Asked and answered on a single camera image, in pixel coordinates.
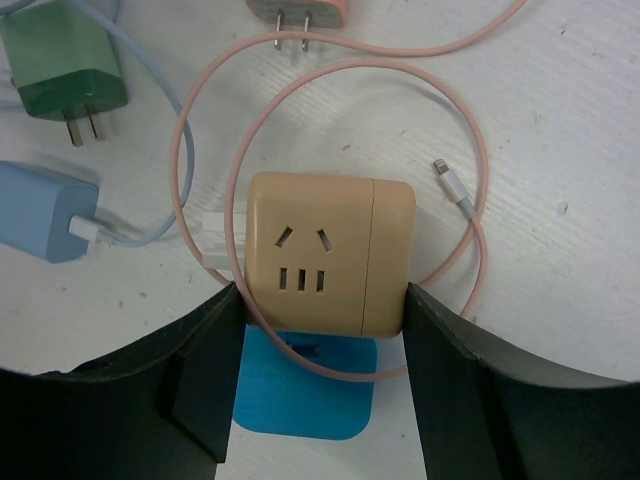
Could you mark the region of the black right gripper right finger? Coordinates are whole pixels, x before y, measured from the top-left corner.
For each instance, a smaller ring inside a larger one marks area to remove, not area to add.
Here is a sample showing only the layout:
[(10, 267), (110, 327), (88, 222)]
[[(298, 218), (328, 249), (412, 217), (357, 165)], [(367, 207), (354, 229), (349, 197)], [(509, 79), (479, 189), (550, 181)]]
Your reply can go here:
[(403, 339), (428, 478), (638, 478), (638, 383), (527, 352), (415, 284)]

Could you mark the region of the blue cube socket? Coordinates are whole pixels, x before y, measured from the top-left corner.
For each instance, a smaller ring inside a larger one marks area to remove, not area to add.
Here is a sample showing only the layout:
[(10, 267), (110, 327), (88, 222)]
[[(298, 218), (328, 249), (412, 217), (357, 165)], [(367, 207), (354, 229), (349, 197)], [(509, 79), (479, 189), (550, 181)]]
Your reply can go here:
[[(374, 340), (285, 332), (296, 353), (322, 366), (373, 373)], [(257, 327), (245, 332), (233, 420), (258, 433), (341, 441), (368, 425), (374, 385), (316, 375), (284, 355)]]

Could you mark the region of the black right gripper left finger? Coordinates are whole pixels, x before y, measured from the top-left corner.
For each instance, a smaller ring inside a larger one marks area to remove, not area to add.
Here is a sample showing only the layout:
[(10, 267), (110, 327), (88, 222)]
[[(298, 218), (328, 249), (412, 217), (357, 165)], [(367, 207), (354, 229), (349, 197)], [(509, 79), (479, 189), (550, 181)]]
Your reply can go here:
[(5, 479), (211, 479), (226, 459), (245, 335), (228, 286), (74, 370), (1, 373)]

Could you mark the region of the light blue charger plug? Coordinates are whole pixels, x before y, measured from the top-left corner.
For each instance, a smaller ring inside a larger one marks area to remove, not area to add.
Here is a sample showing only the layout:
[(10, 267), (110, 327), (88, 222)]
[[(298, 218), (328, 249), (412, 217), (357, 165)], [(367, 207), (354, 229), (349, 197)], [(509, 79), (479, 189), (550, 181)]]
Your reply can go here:
[(89, 242), (70, 233), (74, 216), (93, 219), (96, 185), (26, 163), (1, 163), (1, 242), (50, 263), (83, 256)]

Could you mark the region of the pink charger plug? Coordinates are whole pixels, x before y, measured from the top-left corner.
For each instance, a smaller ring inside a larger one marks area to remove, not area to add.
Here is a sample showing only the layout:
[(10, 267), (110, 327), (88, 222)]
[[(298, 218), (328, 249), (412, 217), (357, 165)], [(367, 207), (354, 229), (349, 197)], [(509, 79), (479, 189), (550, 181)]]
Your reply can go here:
[(347, 21), (347, 0), (247, 0), (249, 10), (261, 21), (280, 32), (285, 26), (299, 26), (305, 33), (311, 27), (343, 28)]

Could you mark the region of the green charger plug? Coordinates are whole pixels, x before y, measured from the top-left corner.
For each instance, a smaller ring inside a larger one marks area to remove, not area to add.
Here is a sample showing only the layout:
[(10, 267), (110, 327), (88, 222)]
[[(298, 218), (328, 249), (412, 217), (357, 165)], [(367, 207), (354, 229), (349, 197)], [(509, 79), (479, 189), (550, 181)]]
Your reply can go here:
[(26, 113), (65, 123), (76, 147), (83, 145), (80, 118), (101, 139), (95, 116), (128, 103), (108, 31), (66, 1), (3, 16), (1, 40)]

